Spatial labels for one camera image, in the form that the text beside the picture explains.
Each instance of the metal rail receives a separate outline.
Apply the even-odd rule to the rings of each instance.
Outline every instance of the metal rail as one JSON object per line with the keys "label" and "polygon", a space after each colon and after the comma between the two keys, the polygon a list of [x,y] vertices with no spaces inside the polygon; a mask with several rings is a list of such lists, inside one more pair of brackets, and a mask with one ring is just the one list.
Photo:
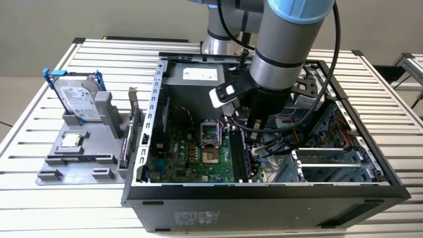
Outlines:
{"label": "metal rail", "polygon": [[[129,88],[149,105],[159,52],[199,53],[199,44],[86,40],[73,44],[57,69],[105,74],[114,105],[130,110]],[[333,51],[313,50],[311,60],[331,63]],[[279,236],[344,238],[423,237],[423,126],[364,56],[342,51],[335,76],[370,133],[413,195],[412,200],[346,231],[319,230],[195,233],[201,237]],[[0,231],[23,236],[146,235],[133,209],[121,207],[123,184],[38,186],[37,172],[63,124],[63,108],[43,85],[0,144]]]}

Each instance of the black metal frame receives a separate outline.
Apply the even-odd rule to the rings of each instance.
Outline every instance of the black metal frame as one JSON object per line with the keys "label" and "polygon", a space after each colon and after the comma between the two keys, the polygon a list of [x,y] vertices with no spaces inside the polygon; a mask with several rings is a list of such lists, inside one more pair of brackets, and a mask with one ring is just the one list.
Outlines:
{"label": "black metal frame", "polygon": [[[161,56],[166,56],[171,59],[181,59],[181,57],[185,57],[185,61],[191,61],[190,58],[193,55],[161,53]],[[233,56],[229,57],[210,55],[203,55],[202,57],[203,61],[207,61],[209,57],[211,57],[213,59],[233,58]],[[307,60],[307,62],[319,64],[325,74],[327,75],[329,68],[323,61]],[[249,201],[251,201],[251,206],[261,206],[266,209],[266,205],[259,204],[259,201],[257,199],[281,199],[281,203],[283,203],[285,200],[291,201],[293,199],[299,199],[299,201],[302,201],[305,204],[307,204],[309,202],[311,204],[322,203],[322,206],[330,206],[329,204],[326,204],[329,198],[342,199],[344,201],[346,201],[346,203],[353,203],[352,199],[357,199],[360,200],[360,204],[357,202],[353,203],[352,208],[341,211],[339,216],[322,221],[319,224],[315,224],[315,226],[322,228],[346,228],[356,225],[358,222],[374,216],[394,205],[406,201],[412,197],[410,193],[408,192],[406,186],[404,186],[400,178],[397,177],[394,169],[392,168],[388,159],[385,158],[381,149],[376,141],[373,140],[373,137],[364,125],[364,122],[360,119],[357,111],[354,110],[348,100],[349,97],[335,77],[331,78],[331,86],[337,91],[338,98],[342,101],[346,110],[352,116],[352,119],[357,125],[361,136],[365,138],[372,152],[380,162],[392,186],[227,186],[225,184],[215,186],[131,186],[133,181],[131,179],[129,179],[123,194],[123,204],[127,205],[127,202],[131,201],[131,204],[141,204],[142,206],[145,206],[146,202],[154,202],[162,207],[167,206],[167,201],[173,201],[173,203],[185,203],[187,201],[202,201],[203,199],[218,199],[222,200],[225,204],[225,201],[229,200],[237,199],[242,201],[249,199]],[[134,171],[134,162],[131,163],[130,171]],[[167,207],[166,210],[169,211],[169,209],[175,209],[175,211],[181,210],[179,207]],[[203,209],[203,207],[195,207],[194,205],[193,211],[199,211],[199,209]],[[221,211],[231,213],[233,211],[230,209],[231,208],[222,207]],[[171,231],[171,227],[154,227],[150,222],[146,222],[146,224],[145,226],[149,227],[149,231],[154,231],[154,229],[166,229],[167,231]]]}

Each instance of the wire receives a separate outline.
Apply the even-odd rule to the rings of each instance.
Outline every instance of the wire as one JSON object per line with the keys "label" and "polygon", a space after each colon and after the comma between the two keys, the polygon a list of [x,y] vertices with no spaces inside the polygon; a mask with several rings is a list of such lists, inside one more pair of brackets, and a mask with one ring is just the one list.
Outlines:
{"label": "wire", "polygon": [[3,121],[0,121],[0,124],[7,125],[7,126],[10,126],[10,127],[14,127],[14,125],[11,125],[11,124],[9,124],[9,123],[6,123],[6,122],[3,122]]}
{"label": "wire", "polygon": [[412,109],[414,109],[417,107],[420,101],[421,101],[420,99],[416,100],[416,103],[413,103]]}
{"label": "wire", "polygon": [[277,169],[274,172],[271,172],[271,174],[267,176],[267,178],[266,178],[266,182],[270,182],[270,178],[271,178],[271,176],[273,176],[273,174],[277,172],[277,171],[279,171],[282,169],[282,167],[279,167],[279,169]]}
{"label": "wire", "polygon": [[338,62],[338,57],[339,57],[339,51],[341,51],[341,43],[342,43],[342,23],[341,23],[341,17],[339,17],[339,9],[338,9],[338,4],[335,1],[334,4],[334,17],[335,17],[335,51],[334,51],[334,58],[333,58],[333,63],[331,63],[331,68],[329,71],[329,75],[326,78],[326,81],[322,85],[322,90],[321,93],[311,105],[311,108],[309,110],[309,112],[306,113],[306,115],[303,116],[303,118],[293,125],[282,127],[282,128],[277,128],[277,129],[254,129],[254,128],[249,128],[247,126],[242,125],[238,121],[233,120],[231,122],[242,129],[245,129],[246,131],[251,131],[251,132],[257,132],[257,133],[279,133],[279,132],[285,132],[289,130],[293,130],[294,128],[299,127],[306,119],[310,117],[310,115],[314,113],[317,106],[321,102],[322,96],[325,94],[325,91],[329,87],[333,75],[334,75],[334,70],[335,70],[335,66],[337,66],[337,62]]}
{"label": "wire", "polygon": [[219,12],[219,18],[221,18],[221,23],[222,23],[222,26],[223,26],[223,29],[229,35],[229,37],[231,38],[231,40],[239,44],[242,47],[250,49],[250,50],[255,50],[255,48],[247,44],[245,44],[243,42],[241,42],[241,40],[237,39],[237,37],[233,35],[227,25],[226,25],[226,22],[225,22],[225,19],[223,19],[223,11],[222,11],[222,0],[218,0],[218,12]]}
{"label": "wire", "polygon": [[173,109],[181,109],[181,110],[185,110],[190,116],[190,120],[191,120],[191,127],[193,127],[193,130],[194,130],[194,119],[193,119],[193,115],[191,115],[191,112],[185,108],[185,107],[174,107]]}
{"label": "wire", "polygon": [[346,123],[345,123],[341,119],[335,119],[335,118],[330,119],[329,133],[327,133],[327,135],[326,135],[326,137],[325,137],[325,139],[323,139],[323,143],[326,143],[326,141],[330,139],[331,130],[333,130],[331,125],[333,125],[334,122],[335,122],[337,125],[338,125],[339,132],[341,132],[341,134],[342,134],[342,136],[344,136],[344,138],[345,138],[346,144],[348,144],[349,146],[353,146],[353,142],[352,142],[352,140],[350,140],[349,134],[348,134],[346,130],[344,130],[342,127],[341,127],[341,123],[345,124],[345,125],[346,125]]}
{"label": "wire", "polygon": [[402,85],[402,83],[406,82],[406,80],[408,80],[410,77],[412,77],[412,75],[409,75],[409,76],[404,79],[404,81],[401,81],[401,82],[396,85],[394,89],[397,89],[398,86]]}
{"label": "wire", "polygon": [[[348,125],[348,123],[346,123],[344,120],[337,119],[337,118],[334,118],[334,120],[338,121],[339,123],[342,123],[344,125]],[[344,134],[344,137],[345,137],[345,140],[346,140],[346,143],[349,144],[349,146],[354,146],[348,131],[346,131],[345,129],[341,129],[341,132],[342,132],[342,134]]]}

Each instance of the black cable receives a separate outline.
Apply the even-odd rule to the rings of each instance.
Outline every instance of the black cable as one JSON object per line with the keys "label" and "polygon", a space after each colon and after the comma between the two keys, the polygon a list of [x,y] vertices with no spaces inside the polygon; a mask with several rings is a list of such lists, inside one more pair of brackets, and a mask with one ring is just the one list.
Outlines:
{"label": "black cable", "polygon": [[225,22],[225,19],[223,19],[223,11],[222,11],[222,0],[218,0],[218,12],[219,12],[219,18],[221,18],[221,23],[222,23],[222,26],[223,26],[223,29],[227,33],[227,36],[231,38],[233,41],[237,42],[237,44],[239,44],[242,47],[250,49],[250,50],[255,50],[255,48],[247,44],[245,44],[243,42],[241,42],[237,37],[233,35],[230,29],[227,28],[227,25],[226,25],[226,22]]}
{"label": "black cable", "polygon": [[394,89],[397,89],[398,86],[402,85],[402,83],[406,82],[406,80],[408,80],[410,77],[412,77],[412,75],[409,75],[409,77],[406,77],[406,78],[404,79],[404,81],[401,81],[400,84],[397,84],[397,86],[394,87]]}
{"label": "black cable", "polygon": [[413,103],[412,109],[414,109],[417,107],[420,101],[421,101],[420,99],[416,100],[416,103]]}
{"label": "black cable", "polygon": [[14,127],[11,124],[9,124],[9,123],[6,123],[6,122],[3,122],[3,121],[0,121],[0,124],[7,125],[7,126],[10,126],[10,127]]}
{"label": "black cable", "polygon": [[331,68],[329,71],[329,75],[326,78],[326,81],[322,85],[322,90],[321,93],[311,105],[311,108],[309,110],[309,112],[306,113],[306,115],[303,116],[303,118],[297,121],[297,123],[294,123],[290,126],[278,128],[278,129],[254,129],[254,128],[249,128],[247,126],[242,125],[238,121],[231,121],[239,128],[251,131],[251,132],[257,132],[257,133],[279,133],[279,132],[285,132],[289,130],[293,130],[294,128],[297,128],[298,126],[301,126],[303,124],[303,122],[306,121],[306,119],[310,117],[310,115],[314,113],[317,106],[321,102],[322,96],[325,94],[326,88],[330,84],[333,75],[334,75],[334,70],[335,70],[335,66],[337,66],[337,62],[338,62],[338,57],[339,57],[339,51],[341,51],[341,43],[342,43],[342,24],[341,24],[341,17],[339,17],[339,10],[338,10],[338,5],[337,5],[337,1],[334,4],[334,17],[335,17],[335,52],[334,52],[334,58],[333,58],[333,63],[331,63]]}

